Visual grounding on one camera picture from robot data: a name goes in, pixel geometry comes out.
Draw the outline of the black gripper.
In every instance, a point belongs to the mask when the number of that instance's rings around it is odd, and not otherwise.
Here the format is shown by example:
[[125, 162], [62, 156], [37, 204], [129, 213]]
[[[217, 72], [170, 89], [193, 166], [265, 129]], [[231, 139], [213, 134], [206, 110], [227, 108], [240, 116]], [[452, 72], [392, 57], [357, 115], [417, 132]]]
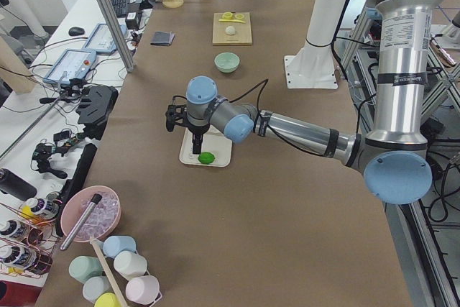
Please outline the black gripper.
[[189, 124], [188, 130], [192, 133], [192, 152], [193, 154], [201, 154], [203, 136], [209, 130], [209, 124], [206, 124], [206, 125]]

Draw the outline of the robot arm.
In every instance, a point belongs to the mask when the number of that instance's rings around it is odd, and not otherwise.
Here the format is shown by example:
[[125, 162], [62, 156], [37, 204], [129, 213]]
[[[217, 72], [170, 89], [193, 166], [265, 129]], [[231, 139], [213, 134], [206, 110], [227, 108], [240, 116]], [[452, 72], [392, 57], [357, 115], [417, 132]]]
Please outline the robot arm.
[[168, 125], [181, 124], [201, 152], [210, 127], [240, 143], [251, 133], [273, 137], [320, 157], [340, 160], [359, 171], [370, 192], [385, 203], [407, 204], [427, 194], [432, 174], [427, 141], [420, 133], [433, 9], [443, 0], [370, 0], [382, 15], [381, 43], [372, 130], [342, 134], [257, 106], [238, 105], [220, 96], [206, 76], [192, 78], [187, 103]]

